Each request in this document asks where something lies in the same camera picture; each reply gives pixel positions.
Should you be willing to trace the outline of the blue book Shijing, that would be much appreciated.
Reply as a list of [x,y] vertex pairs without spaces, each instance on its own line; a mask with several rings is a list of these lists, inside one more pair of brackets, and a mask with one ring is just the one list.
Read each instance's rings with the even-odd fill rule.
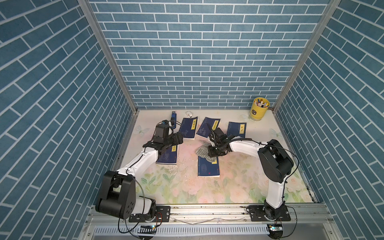
[[163,152],[156,164],[158,165],[176,165],[178,159],[178,146],[171,146],[165,152]]

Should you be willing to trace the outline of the grey striped cleaning cloth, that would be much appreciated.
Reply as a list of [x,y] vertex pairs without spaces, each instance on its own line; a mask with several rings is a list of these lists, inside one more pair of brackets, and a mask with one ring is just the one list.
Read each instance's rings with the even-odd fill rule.
[[211,146],[211,144],[203,142],[203,144],[196,150],[196,154],[198,157],[204,158],[212,163],[215,159],[209,156],[209,146]]

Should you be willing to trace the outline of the blue book Zhuangzi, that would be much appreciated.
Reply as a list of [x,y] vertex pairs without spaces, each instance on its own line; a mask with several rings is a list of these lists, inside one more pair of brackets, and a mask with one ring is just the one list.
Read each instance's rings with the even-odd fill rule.
[[227,136],[246,137],[247,123],[229,122]]

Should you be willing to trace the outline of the blue book Mengxi notes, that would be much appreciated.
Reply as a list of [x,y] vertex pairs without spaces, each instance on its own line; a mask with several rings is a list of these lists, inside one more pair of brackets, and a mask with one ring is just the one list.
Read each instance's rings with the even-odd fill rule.
[[219,177],[220,165],[216,158],[212,163],[207,159],[198,157],[198,177]]

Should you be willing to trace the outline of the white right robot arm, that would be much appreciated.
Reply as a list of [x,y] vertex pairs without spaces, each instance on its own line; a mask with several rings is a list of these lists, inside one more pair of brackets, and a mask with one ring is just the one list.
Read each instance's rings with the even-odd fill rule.
[[225,156],[229,152],[239,152],[258,157],[264,174],[269,179],[267,197],[264,201],[266,219],[278,219],[285,209],[284,192],[287,178],[291,175],[294,161],[279,141],[257,142],[251,138],[227,136],[219,128],[210,130],[208,146],[210,157]]

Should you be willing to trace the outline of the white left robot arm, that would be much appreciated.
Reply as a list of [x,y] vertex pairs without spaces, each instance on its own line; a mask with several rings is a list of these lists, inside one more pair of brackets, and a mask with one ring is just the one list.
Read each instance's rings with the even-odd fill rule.
[[156,214],[156,201],[136,193],[137,177],[155,163],[166,150],[181,145],[183,136],[174,133],[172,122],[164,120],[155,127],[150,141],[143,145],[143,150],[127,165],[117,171],[107,171],[101,182],[95,209],[99,213],[126,220],[139,216],[141,221],[153,220]]

